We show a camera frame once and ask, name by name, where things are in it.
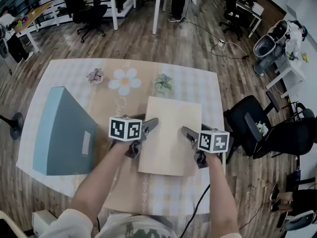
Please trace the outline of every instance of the person's right arm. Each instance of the person's right arm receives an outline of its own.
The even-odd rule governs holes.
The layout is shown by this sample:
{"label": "person's right arm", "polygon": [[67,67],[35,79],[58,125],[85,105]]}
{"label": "person's right arm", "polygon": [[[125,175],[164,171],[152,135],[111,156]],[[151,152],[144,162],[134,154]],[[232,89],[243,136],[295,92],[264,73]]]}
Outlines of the person's right arm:
{"label": "person's right arm", "polygon": [[238,212],[219,157],[206,153],[210,175],[211,237],[239,233]]}

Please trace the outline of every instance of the black round stand base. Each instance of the black round stand base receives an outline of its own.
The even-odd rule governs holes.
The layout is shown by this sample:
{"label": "black round stand base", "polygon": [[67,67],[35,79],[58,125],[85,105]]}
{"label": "black round stand base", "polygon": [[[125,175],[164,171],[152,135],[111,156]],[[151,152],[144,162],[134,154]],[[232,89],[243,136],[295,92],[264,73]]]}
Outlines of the black round stand base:
{"label": "black round stand base", "polygon": [[15,126],[10,127],[10,135],[13,140],[17,140],[22,134],[24,124],[23,115],[20,112],[17,112],[13,116],[12,121],[15,123]]}

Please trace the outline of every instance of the chair armrest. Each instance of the chair armrest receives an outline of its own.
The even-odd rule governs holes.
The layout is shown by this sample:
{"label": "chair armrest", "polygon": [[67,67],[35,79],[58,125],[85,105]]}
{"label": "chair armrest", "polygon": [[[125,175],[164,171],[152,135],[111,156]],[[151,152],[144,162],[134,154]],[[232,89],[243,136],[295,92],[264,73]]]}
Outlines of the chair armrest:
{"label": "chair armrest", "polygon": [[249,113],[246,113],[244,115],[244,121],[246,122],[247,128],[249,129],[249,132],[251,133],[255,141],[260,142],[262,140],[262,135]]}
{"label": "chair armrest", "polygon": [[273,108],[275,108],[276,112],[279,112],[279,105],[276,99],[274,98],[273,94],[271,93],[271,91],[266,91],[266,95],[268,96],[270,100],[270,104],[264,110],[265,114],[267,115]]}

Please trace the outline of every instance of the black hair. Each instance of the black hair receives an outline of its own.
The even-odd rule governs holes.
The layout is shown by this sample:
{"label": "black hair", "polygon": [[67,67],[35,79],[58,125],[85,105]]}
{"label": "black hair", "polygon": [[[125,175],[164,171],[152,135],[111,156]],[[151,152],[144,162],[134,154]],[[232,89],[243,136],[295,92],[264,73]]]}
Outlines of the black hair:
{"label": "black hair", "polygon": [[299,27],[299,29],[303,29],[304,33],[302,34],[302,41],[304,41],[306,36],[308,35],[307,28],[305,26],[301,25],[301,23],[298,22],[298,20],[293,20],[293,21],[290,20],[289,22],[292,22],[295,25],[297,25]]}
{"label": "black hair", "polygon": [[3,13],[4,13],[6,10],[9,11],[9,7],[8,7],[8,6],[5,6],[5,7],[2,8],[2,11],[1,11],[1,15],[0,15],[0,16],[2,16]]}

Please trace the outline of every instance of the black shoe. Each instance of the black shoe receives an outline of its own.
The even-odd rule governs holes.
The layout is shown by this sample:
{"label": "black shoe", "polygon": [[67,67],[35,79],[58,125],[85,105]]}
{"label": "black shoe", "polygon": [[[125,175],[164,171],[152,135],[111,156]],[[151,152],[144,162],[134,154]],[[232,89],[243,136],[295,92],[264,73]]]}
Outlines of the black shoe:
{"label": "black shoe", "polygon": [[272,193],[269,196],[269,200],[273,201],[277,199],[277,195],[279,194],[278,184],[276,183],[272,189]]}
{"label": "black shoe", "polygon": [[281,204],[281,200],[278,200],[276,203],[272,204],[271,205],[271,213],[272,212],[277,212],[279,209],[278,209],[278,206]]}

